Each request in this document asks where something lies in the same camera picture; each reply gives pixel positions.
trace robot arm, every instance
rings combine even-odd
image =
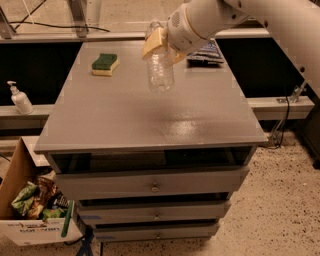
[[[168,19],[177,52],[199,49],[248,15],[260,22],[320,97],[320,8],[309,0],[191,0]]]

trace wire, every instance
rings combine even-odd
[[[80,242],[82,239],[86,238],[86,235],[83,235],[82,237],[78,238],[77,240],[75,241],[72,241],[72,242],[64,242],[65,245],[67,246],[72,246],[78,242]]]
[[[4,156],[3,154],[1,154],[1,153],[0,153],[0,157],[4,158],[4,159],[6,159],[8,162],[10,162],[10,159],[7,158],[7,157],[5,157],[5,156]]]
[[[100,242],[100,254],[99,256],[103,256],[103,242]]]
[[[47,24],[47,23],[40,23],[40,22],[29,22],[26,21],[26,19],[28,19],[29,17],[31,18],[31,15],[37,11],[47,0],[43,0],[36,8],[34,8],[30,13],[28,12],[28,15],[26,15],[21,21],[12,21],[9,22],[9,24],[18,24],[14,29],[16,30],[17,28],[19,28],[21,26],[21,24],[32,24],[32,25],[39,25],[39,26],[45,26],[45,27],[52,27],[52,28],[91,28],[91,29],[97,29],[97,30],[101,30],[104,32],[110,32],[110,30],[108,29],[104,29],[104,28],[99,28],[99,27],[92,27],[92,26],[58,26],[58,25],[51,25],[51,24]]]
[[[26,15],[26,16],[19,22],[19,24],[18,24],[14,29],[16,30],[18,27],[20,27],[20,25],[21,25],[22,23],[24,23],[24,21],[25,21],[26,19],[28,19],[29,16],[31,17],[31,15],[32,15],[36,10],[38,10],[46,1],[47,1],[47,0],[43,0],[36,8],[34,8],[30,13],[28,13],[28,15]]]
[[[274,150],[274,149],[280,148],[281,145],[282,145],[283,138],[284,138],[285,126],[286,126],[286,123],[287,123],[287,121],[288,121],[288,117],[289,117],[289,113],[290,113],[290,101],[289,101],[288,96],[287,96],[286,86],[284,86],[284,93],[285,93],[286,102],[287,102],[287,111],[286,111],[286,116],[285,116],[284,121],[283,121],[284,124],[282,125],[282,128],[281,128],[282,131],[281,131],[280,142],[279,142],[278,144],[276,144],[275,147],[265,147],[265,146],[261,146],[262,148]]]
[[[9,24],[31,24],[31,25],[39,25],[39,26],[45,26],[45,27],[52,27],[52,28],[91,28],[91,29],[97,29],[104,32],[110,32],[108,29],[99,28],[99,27],[92,27],[92,26],[59,26],[59,25],[51,25],[47,23],[40,23],[40,22],[29,22],[29,21],[11,21]]]

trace speckled floor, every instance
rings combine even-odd
[[[103,255],[320,255],[320,172],[312,164],[301,141],[286,132],[281,148],[258,148],[216,236],[104,244]],[[6,256],[76,255],[80,245],[18,247],[0,234],[0,255]],[[99,246],[94,240],[94,256]]]

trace soap dispenser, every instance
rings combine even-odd
[[[24,92],[20,92],[18,88],[14,86],[16,82],[8,81],[7,83],[10,85],[10,90],[12,92],[11,99],[19,112],[23,115],[30,114],[33,111],[33,107],[27,95]]]

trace sponge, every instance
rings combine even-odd
[[[92,74],[96,76],[112,76],[113,70],[119,64],[117,54],[101,53],[99,58],[92,63]]]

